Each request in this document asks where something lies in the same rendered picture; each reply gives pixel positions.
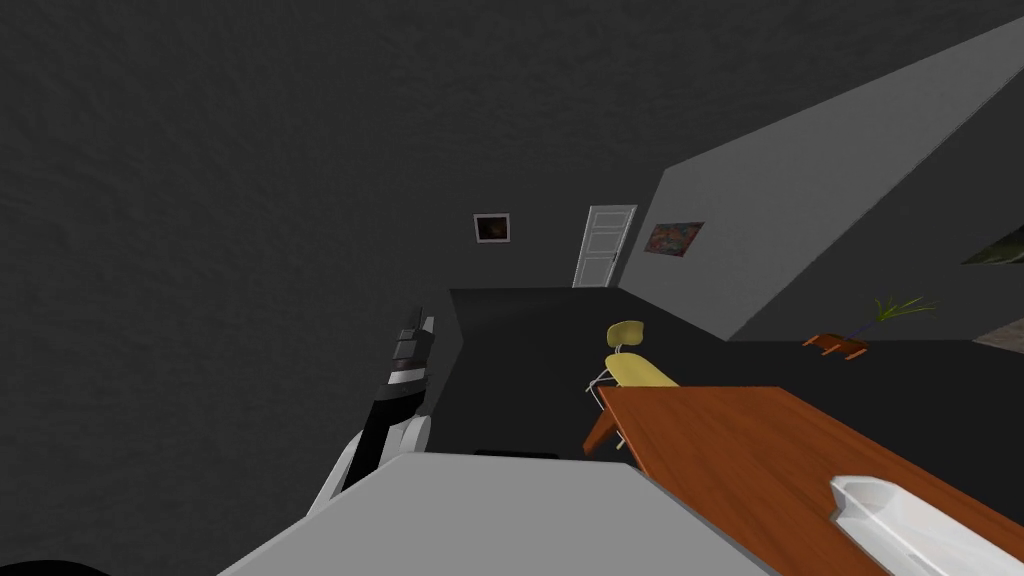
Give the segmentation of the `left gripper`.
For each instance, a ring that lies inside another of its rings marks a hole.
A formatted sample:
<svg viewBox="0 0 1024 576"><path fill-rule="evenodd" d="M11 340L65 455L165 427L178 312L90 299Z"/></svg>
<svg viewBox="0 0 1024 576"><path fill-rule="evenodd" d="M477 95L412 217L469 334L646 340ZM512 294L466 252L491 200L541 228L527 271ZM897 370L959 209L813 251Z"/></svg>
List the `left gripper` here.
<svg viewBox="0 0 1024 576"><path fill-rule="evenodd" d="M423 322L423 306L417 306L410 315L408 329L400 331L392 357L392 371L424 369L435 340L435 317L428 316Z"/></svg>

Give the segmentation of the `white panel door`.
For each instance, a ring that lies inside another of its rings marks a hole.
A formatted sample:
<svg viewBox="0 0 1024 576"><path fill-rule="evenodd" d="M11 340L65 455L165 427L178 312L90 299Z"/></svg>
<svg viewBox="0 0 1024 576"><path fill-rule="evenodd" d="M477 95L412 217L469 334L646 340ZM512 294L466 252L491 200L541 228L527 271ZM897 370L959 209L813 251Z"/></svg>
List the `white panel door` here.
<svg viewBox="0 0 1024 576"><path fill-rule="evenodd" d="M595 205L588 211L573 288L605 288L636 212L636 205Z"/></svg>

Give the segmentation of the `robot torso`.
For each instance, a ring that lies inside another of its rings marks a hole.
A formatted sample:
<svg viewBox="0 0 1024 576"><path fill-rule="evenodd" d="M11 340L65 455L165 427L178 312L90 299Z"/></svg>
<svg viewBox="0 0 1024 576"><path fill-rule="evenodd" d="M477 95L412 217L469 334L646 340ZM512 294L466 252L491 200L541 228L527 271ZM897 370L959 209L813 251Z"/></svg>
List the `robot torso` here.
<svg viewBox="0 0 1024 576"><path fill-rule="evenodd" d="M409 453L219 576L779 576L623 463Z"/></svg>

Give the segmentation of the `yellow chair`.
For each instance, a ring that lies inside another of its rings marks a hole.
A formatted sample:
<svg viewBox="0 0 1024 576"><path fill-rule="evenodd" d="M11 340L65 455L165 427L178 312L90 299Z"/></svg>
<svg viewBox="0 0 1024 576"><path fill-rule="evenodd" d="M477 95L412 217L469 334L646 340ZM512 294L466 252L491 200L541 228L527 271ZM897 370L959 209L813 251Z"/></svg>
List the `yellow chair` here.
<svg viewBox="0 0 1024 576"><path fill-rule="evenodd" d="M658 389L678 388L678 384L666 376L657 367L642 356L623 352L623 346L636 346L643 341L644 324L640 321L625 321L612 325L607 331L607 345L612 349L612 354L605 359L605 368L587 386L589 393L598 407L602 410L591 433L583 443L583 454L592 457L594 452L606 441L612 433L618 438L616 450L628 445L630 450L639 447L641 454L651 455L653 450L658 448L673 447L678 443L671 434L654 431L647 426L641 430L639 420L633 418L628 423L632 424L631 430L624 430L621 426L618 414L614 410L609 411L603 402L603 390L615 389Z"/></svg>

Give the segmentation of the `brown wooden table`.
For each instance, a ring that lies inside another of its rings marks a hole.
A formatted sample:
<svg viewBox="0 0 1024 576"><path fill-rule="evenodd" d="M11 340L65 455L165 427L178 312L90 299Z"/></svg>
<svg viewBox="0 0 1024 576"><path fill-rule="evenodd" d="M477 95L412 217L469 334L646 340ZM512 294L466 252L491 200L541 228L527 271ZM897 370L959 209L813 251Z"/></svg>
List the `brown wooden table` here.
<svg viewBox="0 0 1024 576"><path fill-rule="evenodd" d="M887 576L831 523L831 479L896 483L1024 561L1024 527L777 387L601 386L583 444L640 469L780 576Z"/></svg>

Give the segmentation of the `green plant in orange stand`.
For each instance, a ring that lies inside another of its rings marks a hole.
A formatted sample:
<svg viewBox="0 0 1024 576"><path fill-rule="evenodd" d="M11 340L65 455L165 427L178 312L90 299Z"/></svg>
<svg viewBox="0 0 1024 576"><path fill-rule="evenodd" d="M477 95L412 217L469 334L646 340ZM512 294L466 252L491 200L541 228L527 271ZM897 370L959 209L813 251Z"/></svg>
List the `green plant in orange stand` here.
<svg viewBox="0 0 1024 576"><path fill-rule="evenodd" d="M819 333L801 343L803 347L816 347L820 356L841 354L846 361L853 360L868 351L868 343L859 339L869 329L892 320L910 314L933 312L938 302L926 302L924 297L916 297L905 302L898 302L889 297L885 302L874 299L874 315L871 320L848 333Z"/></svg>

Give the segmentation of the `colourful wall picture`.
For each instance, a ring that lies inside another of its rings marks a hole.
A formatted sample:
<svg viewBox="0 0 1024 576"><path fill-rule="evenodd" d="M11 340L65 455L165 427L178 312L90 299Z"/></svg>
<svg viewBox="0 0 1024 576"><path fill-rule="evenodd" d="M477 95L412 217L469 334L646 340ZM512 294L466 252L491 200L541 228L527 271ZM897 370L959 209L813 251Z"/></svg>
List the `colourful wall picture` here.
<svg viewBox="0 0 1024 576"><path fill-rule="evenodd" d="M644 246L644 251L683 257L703 225L703 222L656 224Z"/></svg>

